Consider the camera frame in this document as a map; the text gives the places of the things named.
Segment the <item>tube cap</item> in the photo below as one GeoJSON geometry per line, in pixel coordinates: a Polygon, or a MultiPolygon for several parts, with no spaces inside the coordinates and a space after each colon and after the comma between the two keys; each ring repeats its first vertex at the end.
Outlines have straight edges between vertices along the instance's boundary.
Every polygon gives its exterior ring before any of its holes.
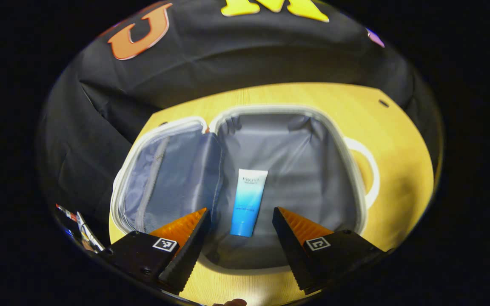
{"type": "Polygon", "coordinates": [[[253,235],[254,223],[232,223],[230,235],[251,237],[253,235]]]}

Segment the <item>orange letter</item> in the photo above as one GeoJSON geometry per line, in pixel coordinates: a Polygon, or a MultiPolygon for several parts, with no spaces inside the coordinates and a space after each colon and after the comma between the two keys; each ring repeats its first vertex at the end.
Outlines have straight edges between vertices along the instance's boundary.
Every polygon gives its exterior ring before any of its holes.
{"type": "Polygon", "coordinates": [[[148,19],[148,24],[150,25],[150,32],[144,38],[136,42],[132,41],[130,30],[136,25],[135,23],[128,25],[113,35],[107,43],[110,43],[111,47],[113,47],[114,57],[120,60],[129,60],[154,46],[158,40],[164,37],[169,28],[166,9],[170,6],[171,3],[165,4],[143,16],[142,20],[148,19]]]}

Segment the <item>purple patch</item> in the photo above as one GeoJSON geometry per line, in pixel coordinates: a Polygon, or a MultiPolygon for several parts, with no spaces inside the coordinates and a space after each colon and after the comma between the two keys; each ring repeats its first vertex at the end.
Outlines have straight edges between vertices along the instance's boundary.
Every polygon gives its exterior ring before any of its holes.
{"type": "Polygon", "coordinates": [[[381,39],[379,39],[379,37],[375,33],[370,31],[369,29],[366,29],[366,31],[368,31],[368,37],[370,38],[371,41],[385,48],[385,44],[383,43],[383,41],[381,41],[381,39]]]}

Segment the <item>black background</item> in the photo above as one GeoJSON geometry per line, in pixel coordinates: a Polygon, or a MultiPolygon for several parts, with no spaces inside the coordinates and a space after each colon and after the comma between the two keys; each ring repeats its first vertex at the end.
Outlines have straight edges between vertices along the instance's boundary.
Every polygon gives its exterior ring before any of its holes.
{"type": "MultiPolygon", "coordinates": [[[[384,265],[312,304],[490,304],[490,2],[330,2],[417,66],[439,100],[447,141],[437,201],[410,238],[384,265]]],[[[164,304],[66,239],[33,166],[39,111],[63,68],[148,4],[0,2],[0,304],[164,304]]]]}

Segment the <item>proya logo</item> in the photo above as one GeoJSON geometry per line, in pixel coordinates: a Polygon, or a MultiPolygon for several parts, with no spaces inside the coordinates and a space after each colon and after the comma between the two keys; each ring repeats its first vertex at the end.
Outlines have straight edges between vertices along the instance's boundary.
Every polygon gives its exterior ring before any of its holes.
{"type": "MultiPolygon", "coordinates": [[[[280,12],[285,0],[256,0],[272,12],[280,12]]],[[[293,15],[319,20],[327,23],[328,16],[323,14],[311,0],[288,0],[290,4],[286,7],[293,15]]],[[[154,46],[169,29],[169,18],[167,8],[173,4],[167,3],[146,13],[141,19],[148,20],[150,31],[138,41],[132,41],[130,31],[136,25],[132,23],[118,31],[107,41],[113,48],[113,55],[119,60],[129,60],[138,56],[148,48],[154,46]]],[[[260,11],[260,6],[249,0],[226,0],[226,6],[220,10],[224,16],[237,16],[255,14],[260,11]]]]}
{"type": "Polygon", "coordinates": [[[247,184],[256,184],[257,182],[260,181],[259,178],[243,178],[243,181],[247,184]]]}

